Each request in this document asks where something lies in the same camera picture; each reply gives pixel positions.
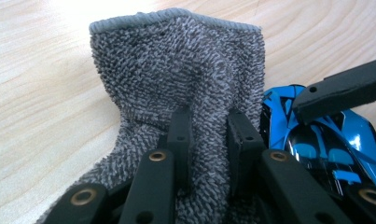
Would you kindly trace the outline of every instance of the toy car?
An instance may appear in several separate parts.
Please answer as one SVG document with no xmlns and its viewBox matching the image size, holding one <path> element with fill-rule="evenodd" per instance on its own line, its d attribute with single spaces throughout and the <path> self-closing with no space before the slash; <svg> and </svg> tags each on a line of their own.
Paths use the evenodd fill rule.
<svg viewBox="0 0 376 224">
<path fill-rule="evenodd" d="M 346 185 L 376 186 L 376 132 L 350 109 L 299 123 L 292 104 L 305 89 L 300 85 L 264 93 L 260 134 L 270 149 L 290 152 L 332 196 Z"/>
</svg>

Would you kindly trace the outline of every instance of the wooden surface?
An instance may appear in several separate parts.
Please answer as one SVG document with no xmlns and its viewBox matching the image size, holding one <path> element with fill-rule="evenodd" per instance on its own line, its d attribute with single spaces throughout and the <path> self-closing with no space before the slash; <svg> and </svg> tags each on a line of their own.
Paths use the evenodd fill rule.
<svg viewBox="0 0 376 224">
<path fill-rule="evenodd" d="M 376 59 L 376 1 L 0 1 L 0 223 L 34 222 L 115 143 L 90 22 L 167 7 L 261 26 L 266 89 Z M 376 103 L 355 111 L 376 129 Z"/>
</svg>

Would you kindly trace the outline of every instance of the black plastic part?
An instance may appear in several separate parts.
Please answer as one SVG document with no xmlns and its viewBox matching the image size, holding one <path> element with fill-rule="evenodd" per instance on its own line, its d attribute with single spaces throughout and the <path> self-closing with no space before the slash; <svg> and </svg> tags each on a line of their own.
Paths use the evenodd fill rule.
<svg viewBox="0 0 376 224">
<path fill-rule="evenodd" d="M 251 121 L 235 108 L 228 115 L 227 142 L 231 195 L 252 198 L 255 192 L 254 164 L 266 147 Z"/>
<path fill-rule="evenodd" d="M 376 223 L 376 187 L 355 184 L 344 196 L 343 207 L 355 223 Z"/>
<path fill-rule="evenodd" d="M 174 156 L 169 150 L 145 153 L 139 163 L 119 224 L 174 223 Z"/>
<path fill-rule="evenodd" d="M 280 208 L 285 223 L 351 223 L 289 153 L 265 150 L 259 171 Z"/>
<path fill-rule="evenodd" d="M 191 184 L 191 151 L 194 146 L 191 113 L 187 106 L 175 110 L 167 136 L 167 149 L 175 158 L 176 187 L 189 191 Z"/>
<path fill-rule="evenodd" d="M 68 190 L 44 223 L 103 223 L 110 217 L 107 190 L 99 184 L 83 184 Z"/>
<path fill-rule="evenodd" d="M 308 86 L 293 102 L 300 123 L 376 101 L 376 61 Z"/>
</svg>

